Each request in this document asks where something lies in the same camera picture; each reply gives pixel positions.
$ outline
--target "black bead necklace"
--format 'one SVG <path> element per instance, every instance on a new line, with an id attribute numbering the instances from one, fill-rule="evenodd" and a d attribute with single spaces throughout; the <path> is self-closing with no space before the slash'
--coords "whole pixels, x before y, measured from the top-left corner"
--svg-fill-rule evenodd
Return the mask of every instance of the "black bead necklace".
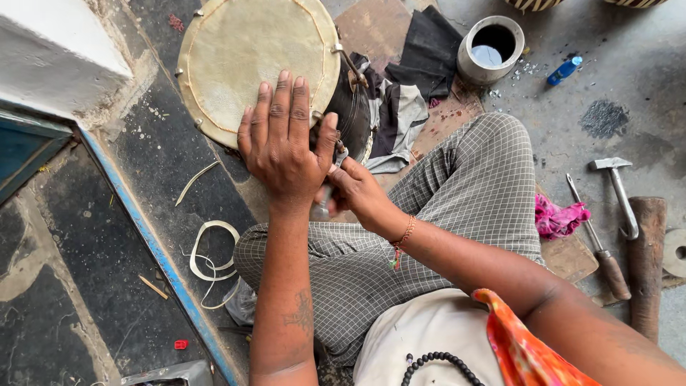
<path id="1" fill-rule="evenodd" d="M 410 386 L 410 380 L 412 379 L 412 375 L 416 370 L 419 370 L 419 367 L 424 366 L 424 363 L 428 361 L 433 361 L 434 359 L 440 359 L 441 361 L 448 361 L 452 364 L 454 364 L 460 371 L 462 372 L 462 375 L 464 375 L 465 378 L 474 386 L 485 386 L 479 379 L 469 371 L 469 368 L 467 365 L 460 360 L 460 358 L 450 354 L 449 352 L 430 352 L 429 354 L 424 354 L 422 355 L 421 358 L 417 359 L 416 362 L 412 362 L 412 359 L 414 357 L 412 354 L 407 355 L 407 362 L 410 364 L 410 366 L 407 368 L 407 371 L 405 372 L 405 378 L 403 378 L 403 382 L 400 384 L 400 386 Z"/>

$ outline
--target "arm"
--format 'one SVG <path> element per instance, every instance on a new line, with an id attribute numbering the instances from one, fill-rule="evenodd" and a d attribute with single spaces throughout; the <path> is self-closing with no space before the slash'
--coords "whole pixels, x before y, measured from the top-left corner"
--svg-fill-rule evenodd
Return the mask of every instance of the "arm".
<path id="1" fill-rule="evenodd" d="M 389 241 L 402 238 L 410 217 L 369 171 L 348 158 L 329 178 L 340 189 L 333 211 L 351 209 L 365 229 Z M 495 291 L 533 334 L 603 385 L 686 383 L 686 371 L 655 344 L 523 256 L 420 220 L 402 247 L 465 293 Z"/>
<path id="2" fill-rule="evenodd" d="M 251 385 L 317 385 L 313 354 L 307 226 L 309 208 L 331 165 L 336 114 L 328 114 L 309 150 L 309 88 L 282 71 L 276 93 L 260 85 L 246 108 L 238 146 L 269 194 L 270 223 L 250 344 Z"/>

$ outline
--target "checkered pants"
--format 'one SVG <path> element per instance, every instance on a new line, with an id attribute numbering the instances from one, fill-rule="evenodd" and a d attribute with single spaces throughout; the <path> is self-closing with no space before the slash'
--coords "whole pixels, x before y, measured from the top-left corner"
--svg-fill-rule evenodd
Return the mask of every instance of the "checkered pants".
<path id="1" fill-rule="evenodd" d="M 521 122 L 483 114 L 421 159 L 389 192 L 404 212 L 466 238 L 544 264 L 534 226 L 534 165 Z M 250 228 L 235 266 L 259 288 L 267 224 Z M 354 365 L 364 335 L 384 311 L 452 284 L 359 224 L 310 223 L 309 270 L 315 335 L 337 365 Z"/>

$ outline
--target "hand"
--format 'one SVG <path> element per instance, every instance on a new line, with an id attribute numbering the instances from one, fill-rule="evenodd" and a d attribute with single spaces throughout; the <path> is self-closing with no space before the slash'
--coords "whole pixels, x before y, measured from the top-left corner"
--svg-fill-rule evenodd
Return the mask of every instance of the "hand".
<path id="1" fill-rule="evenodd" d="M 238 129 L 238 149 L 248 170 L 262 181 L 275 214 L 307 215 L 333 159 L 338 115 L 327 114 L 314 152 L 309 150 L 309 87 L 288 70 L 279 75 L 276 92 L 259 86 L 257 105 L 246 107 Z"/>
<path id="2" fill-rule="evenodd" d="M 364 229 L 391 242 L 403 237 L 410 215 L 391 202 L 367 168 L 347 157 L 340 168 L 331 165 L 327 176 L 338 188 L 329 203 L 329 213 L 352 210 Z"/>

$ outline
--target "plastic bag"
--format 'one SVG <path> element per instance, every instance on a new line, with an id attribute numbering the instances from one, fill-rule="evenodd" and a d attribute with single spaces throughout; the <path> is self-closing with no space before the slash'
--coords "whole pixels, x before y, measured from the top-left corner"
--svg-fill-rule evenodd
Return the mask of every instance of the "plastic bag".
<path id="1" fill-rule="evenodd" d="M 242 278 L 238 278 L 236 284 L 231 287 L 229 292 L 224 296 L 224 299 L 229 297 L 238 286 L 238 292 L 229 300 L 225 307 L 231 319 L 236 322 L 238 326 L 248 327 L 255 323 L 255 305 L 257 304 L 257 295 L 255 291 Z"/>

